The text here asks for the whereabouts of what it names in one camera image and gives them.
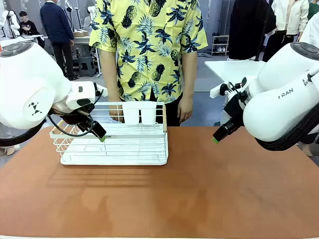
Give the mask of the person's right forearm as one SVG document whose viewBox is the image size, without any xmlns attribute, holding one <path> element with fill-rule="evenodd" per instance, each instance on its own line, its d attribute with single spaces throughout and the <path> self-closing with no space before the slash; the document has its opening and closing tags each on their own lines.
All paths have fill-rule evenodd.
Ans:
<svg viewBox="0 0 319 239">
<path fill-rule="evenodd" d="M 106 88 L 108 90 L 109 102 L 120 102 L 121 99 L 118 93 L 117 74 L 114 71 L 107 71 L 103 73 Z"/>
</svg>

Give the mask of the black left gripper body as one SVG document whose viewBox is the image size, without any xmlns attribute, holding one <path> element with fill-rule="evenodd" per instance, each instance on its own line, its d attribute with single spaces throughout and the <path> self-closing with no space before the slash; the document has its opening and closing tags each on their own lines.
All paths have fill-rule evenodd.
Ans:
<svg viewBox="0 0 319 239">
<path fill-rule="evenodd" d="M 51 114 L 61 117 L 67 124 L 76 125 L 80 123 L 86 123 L 90 125 L 93 121 L 90 113 L 92 112 L 94 107 L 95 106 L 93 104 L 88 104 L 70 113 L 63 113 L 52 108 Z"/>
</svg>

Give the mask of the white cutlery holder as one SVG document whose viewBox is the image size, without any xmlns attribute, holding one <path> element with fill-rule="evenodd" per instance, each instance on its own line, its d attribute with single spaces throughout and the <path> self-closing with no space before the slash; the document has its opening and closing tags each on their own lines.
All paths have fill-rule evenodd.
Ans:
<svg viewBox="0 0 319 239">
<path fill-rule="evenodd" d="M 124 121 L 128 125 L 138 125 L 141 121 L 143 125 L 156 124 L 156 102 L 150 101 L 130 101 L 123 102 L 122 105 Z"/>
</svg>

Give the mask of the person's right hand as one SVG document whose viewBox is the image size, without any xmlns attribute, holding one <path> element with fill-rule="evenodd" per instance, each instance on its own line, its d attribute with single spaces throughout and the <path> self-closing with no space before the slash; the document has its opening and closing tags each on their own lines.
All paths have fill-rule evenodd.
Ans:
<svg viewBox="0 0 319 239">
<path fill-rule="evenodd" d="M 124 113 L 122 106 L 119 105 L 114 105 L 114 106 L 109 106 L 109 116 L 118 122 L 124 123 Z"/>
</svg>

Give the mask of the white wire dish rack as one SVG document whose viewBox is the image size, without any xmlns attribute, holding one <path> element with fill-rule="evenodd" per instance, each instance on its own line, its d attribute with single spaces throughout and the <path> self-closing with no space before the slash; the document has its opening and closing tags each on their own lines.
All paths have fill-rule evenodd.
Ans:
<svg viewBox="0 0 319 239">
<path fill-rule="evenodd" d="M 109 116 L 111 102 L 97 103 L 91 115 L 107 132 L 104 142 L 61 120 L 49 133 L 60 162 L 64 165 L 165 165 L 168 160 L 166 111 L 164 103 L 156 104 L 156 124 L 143 125 L 140 121 L 138 125 L 128 125 Z"/>
</svg>

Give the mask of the white shoe rack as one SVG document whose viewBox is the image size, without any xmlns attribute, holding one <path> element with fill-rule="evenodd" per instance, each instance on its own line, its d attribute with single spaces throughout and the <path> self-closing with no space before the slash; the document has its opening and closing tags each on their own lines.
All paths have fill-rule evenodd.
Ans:
<svg viewBox="0 0 319 239">
<path fill-rule="evenodd" d="M 229 53 L 229 35 L 212 34 L 211 55 L 224 55 Z"/>
</svg>

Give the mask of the grey step stool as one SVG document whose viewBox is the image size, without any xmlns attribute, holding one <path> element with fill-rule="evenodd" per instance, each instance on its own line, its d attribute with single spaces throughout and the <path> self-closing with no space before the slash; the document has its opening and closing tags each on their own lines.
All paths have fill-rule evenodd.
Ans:
<svg viewBox="0 0 319 239">
<path fill-rule="evenodd" d="M 75 37 L 72 46 L 75 69 L 80 77 L 101 76 L 99 54 L 96 48 L 89 46 L 90 36 Z"/>
</svg>

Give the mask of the seated person in black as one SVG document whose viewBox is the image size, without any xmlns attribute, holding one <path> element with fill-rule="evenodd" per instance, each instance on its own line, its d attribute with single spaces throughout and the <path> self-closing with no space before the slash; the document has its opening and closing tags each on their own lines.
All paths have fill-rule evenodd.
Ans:
<svg viewBox="0 0 319 239">
<path fill-rule="evenodd" d="M 27 13 L 25 11 L 21 11 L 19 13 L 19 16 L 21 18 L 20 22 L 20 35 L 39 35 L 40 33 L 37 31 L 37 28 L 34 24 L 34 22 L 30 21 Z"/>
</svg>

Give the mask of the person's left hand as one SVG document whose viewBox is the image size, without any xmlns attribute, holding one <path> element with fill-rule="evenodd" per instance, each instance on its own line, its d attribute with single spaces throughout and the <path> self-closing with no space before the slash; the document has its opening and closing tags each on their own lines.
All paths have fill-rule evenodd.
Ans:
<svg viewBox="0 0 319 239">
<path fill-rule="evenodd" d="M 178 104 L 179 123 L 188 120 L 193 112 L 193 96 L 182 96 Z"/>
</svg>

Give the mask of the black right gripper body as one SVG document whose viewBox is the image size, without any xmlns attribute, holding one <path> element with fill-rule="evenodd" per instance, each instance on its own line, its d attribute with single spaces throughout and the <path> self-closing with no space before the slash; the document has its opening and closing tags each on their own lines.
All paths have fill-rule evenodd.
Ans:
<svg viewBox="0 0 319 239">
<path fill-rule="evenodd" d="M 236 128 L 244 126 L 243 113 L 246 106 L 245 100 L 247 95 L 237 92 L 225 99 L 225 105 L 223 108 L 222 127 L 223 128 Z"/>
</svg>

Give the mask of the white background table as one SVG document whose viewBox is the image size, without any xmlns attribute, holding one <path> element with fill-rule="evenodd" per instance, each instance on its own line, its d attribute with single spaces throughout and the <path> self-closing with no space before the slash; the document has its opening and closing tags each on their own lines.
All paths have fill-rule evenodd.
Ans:
<svg viewBox="0 0 319 239">
<path fill-rule="evenodd" d="M 256 77 L 266 64 L 264 61 L 205 61 L 204 64 L 222 82 L 239 83 L 246 76 Z"/>
</svg>

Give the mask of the person in white top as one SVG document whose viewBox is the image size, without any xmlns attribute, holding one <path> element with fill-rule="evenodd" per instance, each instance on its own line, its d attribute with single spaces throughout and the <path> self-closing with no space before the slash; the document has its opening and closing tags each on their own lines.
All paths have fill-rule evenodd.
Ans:
<svg viewBox="0 0 319 239">
<path fill-rule="evenodd" d="M 319 49 L 319 12 L 308 21 L 299 42 L 311 44 Z"/>
</svg>

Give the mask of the person in white jacket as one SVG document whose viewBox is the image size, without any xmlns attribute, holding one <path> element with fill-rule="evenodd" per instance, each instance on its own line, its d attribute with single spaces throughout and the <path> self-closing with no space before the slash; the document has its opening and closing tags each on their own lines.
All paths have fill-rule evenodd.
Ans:
<svg viewBox="0 0 319 239">
<path fill-rule="evenodd" d="M 308 22 L 309 0 L 273 0 L 272 10 L 276 17 L 276 28 L 268 39 L 264 62 L 283 46 L 292 43 L 295 36 L 301 38 Z"/>
</svg>

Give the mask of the hanging black coat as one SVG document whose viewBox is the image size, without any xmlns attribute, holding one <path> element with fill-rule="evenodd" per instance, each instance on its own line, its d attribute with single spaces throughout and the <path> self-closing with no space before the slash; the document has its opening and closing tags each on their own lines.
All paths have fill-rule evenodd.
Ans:
<svg viewBox="0 0 319 239">
<path fill-rule="evenodd" d="M 257 55 L 265 34 L 276 28 L 276 17 L 266 0 L 235 0 L 230 18 L 229 59 Z"/>
</svg>

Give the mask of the man in navy jacket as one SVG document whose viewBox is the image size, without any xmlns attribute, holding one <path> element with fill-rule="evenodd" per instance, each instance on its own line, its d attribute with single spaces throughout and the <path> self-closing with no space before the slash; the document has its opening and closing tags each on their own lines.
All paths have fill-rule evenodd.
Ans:
<svg viewBox="0 0 319 239">
<path fill-rule="evenodd" d="M 40 9 L 40 18 L 63 75 L 70 81 L 76 80 L 71 51 L 74 35 L 64 10 L 57 5 L 57 0 L 46 0 Z"/>
</svg>

